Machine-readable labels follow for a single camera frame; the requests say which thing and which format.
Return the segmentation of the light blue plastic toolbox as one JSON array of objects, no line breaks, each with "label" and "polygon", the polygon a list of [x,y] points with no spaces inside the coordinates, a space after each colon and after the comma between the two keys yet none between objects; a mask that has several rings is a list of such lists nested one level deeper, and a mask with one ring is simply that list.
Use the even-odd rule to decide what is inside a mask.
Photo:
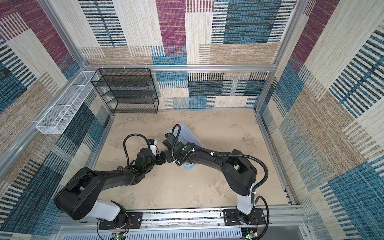
[{"label": "light blue plastic toolbox", "polygon": [[[202,148],[205,148],[203,143],[197,138],[197,136],[192,132],[191,129],[189,129],[189,127],[184,122],[179,123],[179,125],[181,126],[181,134],[179,135],[179,138],[178,138],[180,142],[182,142],[183,144],[193,143]],[[177,135],[178,131],[179,131],[178,129],[174,131],[174,136]],[[168,130],[166,130],[165,133],[168,134],[171,132],[172,132],[172,128],[169,128]],[[185,162],[183,166],[185,167],[186,170],[189,170],[194,166],[196,166],[196,164],[189,164]]]}]

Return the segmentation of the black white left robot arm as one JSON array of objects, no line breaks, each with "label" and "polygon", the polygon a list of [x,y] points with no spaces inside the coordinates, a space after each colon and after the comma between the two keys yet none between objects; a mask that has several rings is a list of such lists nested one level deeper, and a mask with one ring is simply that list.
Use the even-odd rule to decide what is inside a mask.
[{"label": "black white left robot arm", "polygon": [[141,137],[147,145],[139,151],[135,161],[128,162],[126,167],[118,167],[113,171],[80,169],[56,194],[54,198],[56,207],[75,221],[87,217],[114,221],[124,208],[116,203],[99,200],[100,193],[115,187],[136,185],[156,164],[163,163],[157,153],[156,141],[147,139],[141,134],[130,134],[125,137],[123,147],[126,156],[128,156],[126,142],[131,137]]}]

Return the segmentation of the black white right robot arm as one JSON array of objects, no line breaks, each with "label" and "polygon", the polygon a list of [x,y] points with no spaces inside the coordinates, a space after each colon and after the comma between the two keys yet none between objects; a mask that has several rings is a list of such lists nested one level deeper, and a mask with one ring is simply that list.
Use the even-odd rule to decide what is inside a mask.
[{"label": "black white right robot arm", "polygon": [[179,140],[182,127],[176,124],[165,134],[163,145],[167,148],[161,156],[179,167],[187,163],[216,169],[224,175],[230,188],[237,194],[235,218],[243,225],[254,221],[252,216],[257,199],[256,189],[269,176],[268,168],[261,160],[234,149],[232,152],[217,152],[205,149],[195,143]]}]

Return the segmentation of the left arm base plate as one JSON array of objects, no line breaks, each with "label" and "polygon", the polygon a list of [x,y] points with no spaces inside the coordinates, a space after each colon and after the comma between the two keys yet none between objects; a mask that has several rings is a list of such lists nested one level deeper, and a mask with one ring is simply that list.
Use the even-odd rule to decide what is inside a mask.
[{"label": "left arm base plate", "polygon": [[139,229],[142,224],[143,212],[126,212],[118,215],[113,221],[102,220],[98,230],[128,230]]}]

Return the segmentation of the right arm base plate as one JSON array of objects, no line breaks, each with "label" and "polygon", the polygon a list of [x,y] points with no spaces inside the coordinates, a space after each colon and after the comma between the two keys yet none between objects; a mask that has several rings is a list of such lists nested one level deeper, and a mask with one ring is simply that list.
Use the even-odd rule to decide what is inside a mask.
[{"label": "right arm base plate", "polygon": [[253,207],[250,214],[246,215],[240,212],[238,209],[224,209],[220,213],[221,218],[224,219],[226,226],[236,225],[265,225],[266,214],[261,208]]}]

